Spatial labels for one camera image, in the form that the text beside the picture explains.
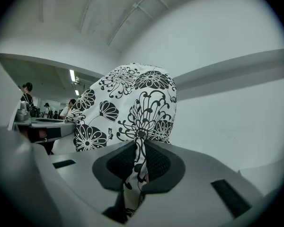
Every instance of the black and white floral fabric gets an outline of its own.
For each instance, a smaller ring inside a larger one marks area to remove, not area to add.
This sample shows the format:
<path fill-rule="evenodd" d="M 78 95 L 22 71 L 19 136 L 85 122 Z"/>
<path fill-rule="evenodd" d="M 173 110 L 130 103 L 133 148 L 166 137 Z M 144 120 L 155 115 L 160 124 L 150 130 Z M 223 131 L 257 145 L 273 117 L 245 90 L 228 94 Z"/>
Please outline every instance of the black and white floral fabric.
<path fill-rule="evenodd" d="M 57 140 L 53 153 L 95 150 L 133 140 L 136 158 L 124 183 L 126 214 L 130 217 L 143 201 L 141 188 L 147 175 L 144 141 L 170 143 L 176 105 L 176 86 L 164 69 L 139 63 L 122 65 L 78 98 L 65 118 L 76 123 L 75 134 Z"/>

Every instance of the ceiling light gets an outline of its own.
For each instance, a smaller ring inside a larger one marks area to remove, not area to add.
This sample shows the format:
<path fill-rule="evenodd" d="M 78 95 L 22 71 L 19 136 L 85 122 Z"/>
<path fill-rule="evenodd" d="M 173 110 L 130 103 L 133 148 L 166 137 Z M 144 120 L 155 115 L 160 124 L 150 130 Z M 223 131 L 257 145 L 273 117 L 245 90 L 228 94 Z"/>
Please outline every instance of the ceiling light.
<path fill-rule="evenodd" d="M 72 81 L 76 81 L 76 79 L 75 79 L 75 72 L 73 70 L 70 70 L 70 74 L 71 74 L 71 80 Z"/>

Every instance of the fluorescent light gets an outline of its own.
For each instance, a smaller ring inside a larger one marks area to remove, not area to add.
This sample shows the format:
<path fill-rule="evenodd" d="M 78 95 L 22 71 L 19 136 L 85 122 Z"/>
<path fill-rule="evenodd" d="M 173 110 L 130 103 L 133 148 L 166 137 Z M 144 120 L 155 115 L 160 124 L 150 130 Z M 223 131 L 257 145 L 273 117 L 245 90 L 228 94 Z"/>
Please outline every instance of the fluorescent light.
<path fill-rule="evenodd" d="M 70 70 L 70 73 L 71 73 L 71 80 L 72 81 L 76 81 L 76 79 L 75 79 L 75 72 L 73 70 Z"/>

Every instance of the person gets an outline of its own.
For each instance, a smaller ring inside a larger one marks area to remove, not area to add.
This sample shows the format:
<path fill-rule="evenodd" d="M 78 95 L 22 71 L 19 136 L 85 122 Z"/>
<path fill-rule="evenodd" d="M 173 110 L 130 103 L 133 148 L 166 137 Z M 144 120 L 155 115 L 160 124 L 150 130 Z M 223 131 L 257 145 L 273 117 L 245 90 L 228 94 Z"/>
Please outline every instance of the person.
<path fill-rule="evenodd" d="M 97 150 L 133 141 L 135 161 L 123 185 L 122 216 L 128 219 L 143 202 L 140 189 L 150 181 L 144 142 L 170 144 L 176 106 L 175 82 L 166 70 L 139 63 L 117 67 L 81 94 L 65 117 L 76 124 L 75 133 L 56 140 L 52 152 Z"/>
<path fill-rule="evenodd" d="M 21 101 L 25 101 L 27 103 L 27 110 L 29 111 L 33 104 L 33 97 L 30 95 L 31 91 L 33 90 L 33 84 L 27 82 L 23 85 L 23 96 L 21 97 Z"/>
<path fill-rule="evenodd" d="M 76 99 L 71 99 L 68 103 L 68 106 L 65 106 L 60 114 L 60 118 L 65 119 L 67 113 L 71 109 L 71 107 L 76 103 Z"/>
<path fill-rule="evenodd" d="M 43 114 L 43 118 L 47 119 L 47 116 L 49 114 L 49 104 L 45 103 L 44 107 L 45 107 L 45 113 Z"/>
<path fill-rule="evenodd" d="M 53 115 L 53 119 L 58 119 L 58 111 L 57 110 L 55 110 L 55 113 Z"/>

